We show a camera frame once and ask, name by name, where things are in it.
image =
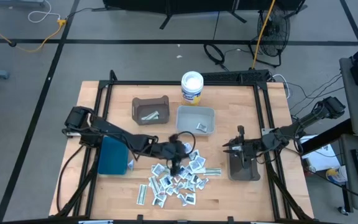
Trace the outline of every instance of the teal box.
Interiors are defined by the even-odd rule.
[[[98,173],[124,175],[128,165],[127,146],[110,137],[104,137],[99,158]]]

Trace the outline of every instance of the gray tray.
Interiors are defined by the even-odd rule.
[[[206,133],[196,129],[198,123],[208,127]],[[215,110],[200,106],[179,106],[177,130],[189,131],[198,136],[210,136],[215,131]]]

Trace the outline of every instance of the brown tray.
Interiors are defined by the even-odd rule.
[[[142,120],[143,117],[158,111],[158,119]],[[165,124],[169,121],[169,99],[167,96],[153,99],[132,100],[132,119],[138,125]]]

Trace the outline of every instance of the plastic container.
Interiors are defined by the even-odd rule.
[[[204,78],[198,72],[187,72],[181,78],[182,102],[184,105],[197,106],[201,100]]]
[[[124,175],[128,162],[127,146],[110,137],[104,137],[100,151],[98,174]]]
[[[347,181],[346,166],[341,166],[335,169],[329,169],[326,172],[328,180],[335,183],[343,183]]]
[[[143,117],[158,111],[158,119],[142,120]],[[165,124],[169,121],[169,99],[167,96],[152,99],[132,100],[132,119],[138,125]]]
[[[198,123],[207,126],[206,133],[196,129]],[[197,136],[210,136],[215,131],[215,110],[200,106],[179,106],[177,130],[189,131]]]

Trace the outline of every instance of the yellow cable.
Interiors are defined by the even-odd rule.
[[[257,58],[257,56],[258,56],[259,43],[260,43],[260,40],[261,40],[261,38],[262,38],[262,34],[264,33],[265,26],[266,26],[267,21],[268,21],[268,19],[269,19],[270,13],[272,12],[272,9],[273,9],[274,2],[275,2],[275,1],[276,1],[276,0],[272,0],[272,4],[270,5],[270,9],[268,10],[268,13],[267,13],[267,16],[266,16],[264,25],[262,26],[262,29],[260,30],[258,42],[257,42],[257,44],[256,44],[256,49],[255,49],[254,62],[252,62],[252,67],[251,67],[251,69],[254,69],[254,67],[255,67],[256,58]]]
[[[61,31],[62,27],[66,24],[67,20],[65,20],[65,19],[59,19],[57,22],[58,22],[58,24],[59,24],[59,28],[56,30],[56,32],[52,33],[52,34],[49,35],[47,38],[45,38],[45,40],[42,42],[42,44],[41,44],[39,47],[37,47],[36,49],[34,49],[34,50],[27,50],[27,49],[24,49],[24,48],[19,47],[19,46],[16,46],[16,47],[17,47],[18,49],[23,50],[23,51],[28,52],[28,53],[34,53],[34,52],[39,51],[39,50],[44,46],[44,44],[46,43],[46,41],[48,41],[48,39],[52,38],[53,36],[55,36],[56,34],[58,34],[58,33]],[[10,41],[8,38],[4,37],[2,34],[0,34],[0,37],[2,37],[2,38],[3,38],[4,40],[6,40],[8,43],[12,44],[12,41]]]

